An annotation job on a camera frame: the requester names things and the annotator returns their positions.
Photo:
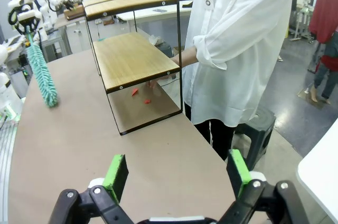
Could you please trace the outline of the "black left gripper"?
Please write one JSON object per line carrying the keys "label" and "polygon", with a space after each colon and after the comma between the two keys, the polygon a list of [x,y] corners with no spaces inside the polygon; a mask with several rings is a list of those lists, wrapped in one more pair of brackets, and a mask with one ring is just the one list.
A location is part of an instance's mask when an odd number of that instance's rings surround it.
{"label": "black left gripper", "polygon": [[27,29],[29,33],[35,34],[40,24],[40,18],[36,15],[38,12],[33,3],[14,7],[10,11],[10,25],[15,25],[19,34],[26,34]]}

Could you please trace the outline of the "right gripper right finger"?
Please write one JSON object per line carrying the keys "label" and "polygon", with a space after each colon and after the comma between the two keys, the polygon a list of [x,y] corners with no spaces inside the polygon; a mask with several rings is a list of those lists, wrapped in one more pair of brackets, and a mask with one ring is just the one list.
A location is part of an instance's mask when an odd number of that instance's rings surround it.
{"label": "right gripper right finger", "polygon": [[218,223],[249,223],[255,212],[266,213],[272,223],[309,223],[293,182],[254,179],[239,150],[229,151],[227,173],[236,200]]}

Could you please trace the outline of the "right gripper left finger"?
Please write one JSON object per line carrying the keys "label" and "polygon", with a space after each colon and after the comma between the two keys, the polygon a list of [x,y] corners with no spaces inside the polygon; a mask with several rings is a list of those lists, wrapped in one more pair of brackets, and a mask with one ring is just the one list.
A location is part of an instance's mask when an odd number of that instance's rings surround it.
{"label": "right gripper left finger", "polygon": [[125,155],[115,155],[101,185],[82,193],[65,189],[59,194],[49,223],[89,223],[97,217],[104,223],[133,223],[120,206],[128,174]]}

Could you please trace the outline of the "person left hand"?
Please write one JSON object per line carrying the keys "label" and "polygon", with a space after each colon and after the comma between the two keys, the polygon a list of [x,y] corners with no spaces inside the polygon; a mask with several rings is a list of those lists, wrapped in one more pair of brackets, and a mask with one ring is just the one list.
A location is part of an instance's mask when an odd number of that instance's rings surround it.
{"label": "person left hand", "polygon": [[156,79],[152,79],[146,82],[146,87],[151,90],[155,90],[159,87],[171,84],[176,79],[175,74],[165,75]]}

